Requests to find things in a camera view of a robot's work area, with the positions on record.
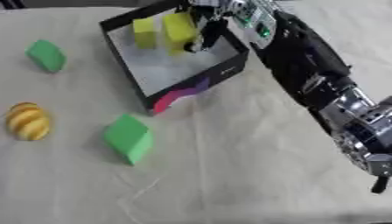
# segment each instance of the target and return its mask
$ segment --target yellow striped ball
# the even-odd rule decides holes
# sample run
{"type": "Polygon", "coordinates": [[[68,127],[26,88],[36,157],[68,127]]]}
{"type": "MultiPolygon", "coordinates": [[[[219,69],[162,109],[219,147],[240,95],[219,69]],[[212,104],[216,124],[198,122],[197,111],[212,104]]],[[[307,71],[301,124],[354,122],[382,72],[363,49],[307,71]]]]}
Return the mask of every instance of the yellow striped ball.
{"type": "Polygon", "coordinates": [[[39,140],[50,130],[47,113],[32,102],[21,102],[13,106],[6,115],[6,123],[9,131],[22,140],[39,140]]]}

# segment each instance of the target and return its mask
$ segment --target table surface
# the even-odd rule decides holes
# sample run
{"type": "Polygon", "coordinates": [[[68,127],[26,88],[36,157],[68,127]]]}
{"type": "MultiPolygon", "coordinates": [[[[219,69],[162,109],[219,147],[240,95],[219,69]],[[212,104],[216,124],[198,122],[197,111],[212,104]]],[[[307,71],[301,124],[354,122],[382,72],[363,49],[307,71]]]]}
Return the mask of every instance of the table surface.
{"type": "MultiPolygon", "coordinates": [[[[285,4],[353,65],[353,78],[379,101],[392,93],[392,4],[376,2],[285,4]]],[[[129,10],[0,12],[0,109],[36,102],[54,120],[39,142],[1,132],[1,223],[392,221],[392,189],[371,194],[375,179],[340,154],[253,53],[242,75],[161,115],[143,115],[98,25],[129,10]],[[43,73],[25,57],[37,39],[64,49],[63,71],[43,73]],[[102,141],[123,113],[155,135],[154,149],[135,167],[102,141]]]]}

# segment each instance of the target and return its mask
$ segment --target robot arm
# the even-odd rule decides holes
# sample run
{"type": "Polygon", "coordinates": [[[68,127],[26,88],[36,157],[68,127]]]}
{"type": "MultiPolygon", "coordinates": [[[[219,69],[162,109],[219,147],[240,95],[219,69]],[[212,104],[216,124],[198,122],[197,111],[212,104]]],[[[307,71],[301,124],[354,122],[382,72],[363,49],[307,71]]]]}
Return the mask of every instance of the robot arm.
{"type": "Polygon", "coordinates": [[[392,97],[371,101],[348,77],[350,66],[306,23],[271,0],[189,1],[200,35],[187,51],[212,47],[227,29],[225,17],[232,17],[282,88],[354,165],[378,177],[372,192],[385,190],[392,176],[392,97]]]}

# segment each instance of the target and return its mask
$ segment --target green cube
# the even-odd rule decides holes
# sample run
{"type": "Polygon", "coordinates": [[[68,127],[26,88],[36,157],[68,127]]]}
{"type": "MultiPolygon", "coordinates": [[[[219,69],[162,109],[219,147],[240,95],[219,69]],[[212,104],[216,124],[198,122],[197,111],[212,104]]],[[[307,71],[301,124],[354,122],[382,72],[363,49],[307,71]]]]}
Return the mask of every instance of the green cube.
{"type": "Polygon", "coordinates": [[[130,115],[122,115],[104,133],[105,141],[134,165],[152,147],[147,126],[130,115]]]}
{"type": "Polygon", "coordinates": [[[43,39],[32,44],[26,54],[38,66],[51,73],[61,70],[67,60],[66,55],[56,45],[43,39]]]}

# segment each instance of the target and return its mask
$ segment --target yellow block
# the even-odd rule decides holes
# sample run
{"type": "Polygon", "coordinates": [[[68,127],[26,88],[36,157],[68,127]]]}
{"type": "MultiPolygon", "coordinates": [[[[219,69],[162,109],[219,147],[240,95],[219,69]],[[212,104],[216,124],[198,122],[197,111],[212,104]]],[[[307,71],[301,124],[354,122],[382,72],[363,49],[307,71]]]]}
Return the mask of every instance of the yellow block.
{"type": "Polygon", "coordinates": [[[196,27],[188,12],[164,16],[165,43],[170,55],[183,52],[184,45],[194,41],[197,33],[196,27]]]}
{"type": "Polygon", "coordinates": [[[152,17],[134,19],[132,25],[137,47],[151,49],[157,46],[157,34],[152,17]]]}
{"type": "Polygon", "coordinates": [[[39,140],[50,130],[47,113],[31,102],[13,106],[6,115],[6,123],[9,131],[22,140],[39,140]]]}

